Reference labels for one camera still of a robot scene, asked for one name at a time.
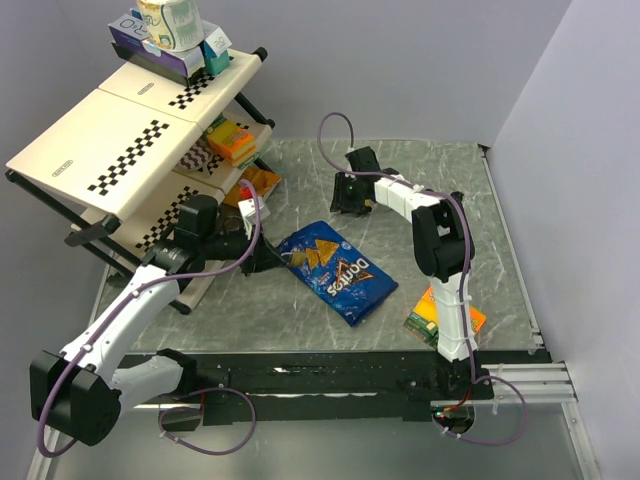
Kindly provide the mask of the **blue Doritos chip bag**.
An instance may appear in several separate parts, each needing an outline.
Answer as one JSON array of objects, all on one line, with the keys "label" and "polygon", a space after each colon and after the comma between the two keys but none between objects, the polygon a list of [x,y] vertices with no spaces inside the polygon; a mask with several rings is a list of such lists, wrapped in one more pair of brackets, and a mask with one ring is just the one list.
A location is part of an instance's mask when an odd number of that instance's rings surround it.
[{"label": "blue Doritos chip bag", "polygon": [[280,242],[278,251],[304,255],[302,264],[290,271],[351,327],[398,288],[391,276],[324,221],[292,233]]}]

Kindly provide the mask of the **teal small box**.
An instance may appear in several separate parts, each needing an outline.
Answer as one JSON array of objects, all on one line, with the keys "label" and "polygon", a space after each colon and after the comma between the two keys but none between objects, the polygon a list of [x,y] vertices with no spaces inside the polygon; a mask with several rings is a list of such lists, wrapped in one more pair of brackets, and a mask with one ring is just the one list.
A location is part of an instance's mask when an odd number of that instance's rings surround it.
[{"label": "teal small box", "polygon": [[211,76],[217,76],[231,64],[228,52],[232,42],[221,27],[215,24],[204,26],[204,38],[199,46],[205,63],[205,70]]}]

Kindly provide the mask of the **beige checkered shelf rack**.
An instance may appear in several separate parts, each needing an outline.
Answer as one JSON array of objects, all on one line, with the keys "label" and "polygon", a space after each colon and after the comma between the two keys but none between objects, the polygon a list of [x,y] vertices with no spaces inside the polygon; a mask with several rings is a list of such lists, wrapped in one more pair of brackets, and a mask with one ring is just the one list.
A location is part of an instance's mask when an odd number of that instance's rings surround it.
[{"label": "beige checkered shelf rack", "polygon": [[232,51],[217,76],[183,86],[132,63],[117,69],[7,163],[7,179],[72,225],[81,247],[130,277],[188,197],[223,200],[243,174],[220,156],[179,161],[225,116],[263,148],[274,129],[243,94],[267,51]]}]

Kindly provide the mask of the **right yellow sponge pack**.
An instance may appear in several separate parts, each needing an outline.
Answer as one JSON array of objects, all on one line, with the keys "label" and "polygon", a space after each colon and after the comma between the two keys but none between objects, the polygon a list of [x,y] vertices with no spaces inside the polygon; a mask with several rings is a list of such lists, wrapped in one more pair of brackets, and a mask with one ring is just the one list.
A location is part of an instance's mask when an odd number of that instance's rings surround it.
[{"label": "right yellow sponge pack", "polygon": [[486,315],[476,309],[474,306],[469,308],[470,324],[474,335],[477,335],[486,322]]}]

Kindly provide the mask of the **yellow sponge pack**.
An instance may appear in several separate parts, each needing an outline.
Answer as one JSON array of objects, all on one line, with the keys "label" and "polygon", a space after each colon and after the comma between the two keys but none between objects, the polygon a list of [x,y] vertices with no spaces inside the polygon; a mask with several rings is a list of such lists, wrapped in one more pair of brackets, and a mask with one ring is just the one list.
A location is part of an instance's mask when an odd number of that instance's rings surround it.
[{"label": "yellow sponge pack", "polygon": [[404,328],[426,345],[436,349],[438,319],[433,288],[429,287],[403,323]]},{"label": "yellow sponge pack", "polygon": [[474,306],[469,308],[470,324],[474,335],[477,335],[486,322],[486,315],[476,309]]}]

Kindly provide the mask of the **orange snack bag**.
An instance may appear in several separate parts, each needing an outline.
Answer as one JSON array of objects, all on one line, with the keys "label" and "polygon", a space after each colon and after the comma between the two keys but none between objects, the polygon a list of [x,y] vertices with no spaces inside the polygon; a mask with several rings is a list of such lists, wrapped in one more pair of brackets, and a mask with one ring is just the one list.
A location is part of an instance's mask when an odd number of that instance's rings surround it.
[{"label": "orange snack bag", "polygon": [[241,190],[242,180],[249,181],[256,190],[256,193],[264,200],[267,200],[269,195],[273,192],[276,186],[280,183],[281,177],[271,171],[263,170],[255,166],[247,167],[240,179],[230,189],[224,199],[224,203],[231,207],[237,207],[238,203],[244,199]]}]

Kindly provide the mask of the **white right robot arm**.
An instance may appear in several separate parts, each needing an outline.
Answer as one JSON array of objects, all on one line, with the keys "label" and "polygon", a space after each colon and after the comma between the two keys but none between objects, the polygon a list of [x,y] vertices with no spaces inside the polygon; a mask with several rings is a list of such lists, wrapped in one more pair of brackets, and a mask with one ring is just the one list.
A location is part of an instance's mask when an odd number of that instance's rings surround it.
[{"label": "white right robot arm", "polygon": [[462,361],[477,349],[471,327],[468,276],[475,255],[462,201],[381,169],[369,147],[349,149],[347,170],[334,179],[331,210],[366,214],[385,206],[411,223],[414,257],[429,278],[437,320],[437,351],[446,360]]}]

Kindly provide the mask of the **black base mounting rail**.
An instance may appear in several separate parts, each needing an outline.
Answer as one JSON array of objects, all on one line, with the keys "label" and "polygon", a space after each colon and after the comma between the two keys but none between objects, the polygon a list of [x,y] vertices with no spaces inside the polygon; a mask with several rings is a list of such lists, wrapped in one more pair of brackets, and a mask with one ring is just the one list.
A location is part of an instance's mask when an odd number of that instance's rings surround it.
[{"label": "black base mounting rail", "polygon": [[112,387],[130,410],[152,401],[202,406],[206,426],[250,421],[431,419],[444,401],[491,400],[488,372],[433,351],[131,354]]}]

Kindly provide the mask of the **purple tissue box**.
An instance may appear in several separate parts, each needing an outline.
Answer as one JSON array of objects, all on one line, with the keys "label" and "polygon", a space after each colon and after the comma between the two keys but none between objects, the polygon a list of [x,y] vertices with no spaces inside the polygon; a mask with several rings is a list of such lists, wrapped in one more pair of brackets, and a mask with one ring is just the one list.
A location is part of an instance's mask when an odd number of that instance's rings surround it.
[{"label": "purple tissue box", "polygon": [[111,45],[124,61],[185,86],[205,74],[204,57],[199,49],[186,52],[161,49],[137,17],[123,15],[108,27],[113,38]]}]

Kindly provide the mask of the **purple zigzag cloth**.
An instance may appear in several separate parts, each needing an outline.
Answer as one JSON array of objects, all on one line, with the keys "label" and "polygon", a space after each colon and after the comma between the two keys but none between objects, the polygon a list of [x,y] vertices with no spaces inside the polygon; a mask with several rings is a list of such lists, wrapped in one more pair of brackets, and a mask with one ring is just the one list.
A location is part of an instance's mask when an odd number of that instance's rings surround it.
[{"label": "purple zigzag cloth", "polygon": [[181,157],[176,167],[186,172],[203,172],[206,165],[213,158],[213,150],[208,142],[199,139]]}]

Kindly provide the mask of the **orange sponge pack on shelf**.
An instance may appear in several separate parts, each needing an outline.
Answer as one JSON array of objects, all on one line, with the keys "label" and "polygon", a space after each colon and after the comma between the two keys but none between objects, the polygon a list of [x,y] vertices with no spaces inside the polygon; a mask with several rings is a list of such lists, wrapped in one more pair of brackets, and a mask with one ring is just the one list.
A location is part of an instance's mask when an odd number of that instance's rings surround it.
[{"label": "orange sponge pack on shelf", "polygon": [[257,153],[255,137],[230,120],[209,128],[205,138],[217,155],[236,168],[240,168]]}]

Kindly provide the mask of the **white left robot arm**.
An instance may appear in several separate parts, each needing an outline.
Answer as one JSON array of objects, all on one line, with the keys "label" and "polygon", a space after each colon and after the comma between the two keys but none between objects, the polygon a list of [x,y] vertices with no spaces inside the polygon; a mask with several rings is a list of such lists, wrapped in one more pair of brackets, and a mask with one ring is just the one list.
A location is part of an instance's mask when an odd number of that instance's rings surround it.
[{"label": "white left robot arm", "polygon": [[177,218],[147,251],[141,265],[113,303],[60,352],[41,351],[29,367],[31,413],[38,429],[56,429],[87,446],[100,443],[120,416],[162,395],[191,399],[198,387],[197,362],[176,350],[158,351],[150,360],[124,368],[121,362],[151,321],[195,279],[212,277],[209,261],[223,261],[224,272],[246,274],[285,265],[264,239],[261,222],[269,210],[251,193],[240,201],[242,227],[217,230],[219,203],[208,195],[190,196]]}]

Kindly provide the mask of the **brass padlock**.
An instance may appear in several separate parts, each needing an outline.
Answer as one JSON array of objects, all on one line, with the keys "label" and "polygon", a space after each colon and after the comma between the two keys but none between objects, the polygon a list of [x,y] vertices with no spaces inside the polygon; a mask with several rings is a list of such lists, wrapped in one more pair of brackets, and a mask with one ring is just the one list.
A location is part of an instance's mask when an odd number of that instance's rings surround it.
[{"label": "brass padlock", "polygon": [[291,252],[287,257],[287,266],[293,268],[300,268],[308,261],[308,255],[304,251]]}]

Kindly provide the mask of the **left yellow sponge pack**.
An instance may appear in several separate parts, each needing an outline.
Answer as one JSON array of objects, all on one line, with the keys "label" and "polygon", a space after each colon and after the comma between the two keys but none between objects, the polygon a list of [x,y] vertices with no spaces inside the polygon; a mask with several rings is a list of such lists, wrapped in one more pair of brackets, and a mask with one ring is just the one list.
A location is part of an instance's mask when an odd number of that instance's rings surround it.
[{"label": "left yellow sponge pack", "polygon": [[429,287],[403,323],[404,328],[426,345],[436,349],[438,319],[433,288]]}]

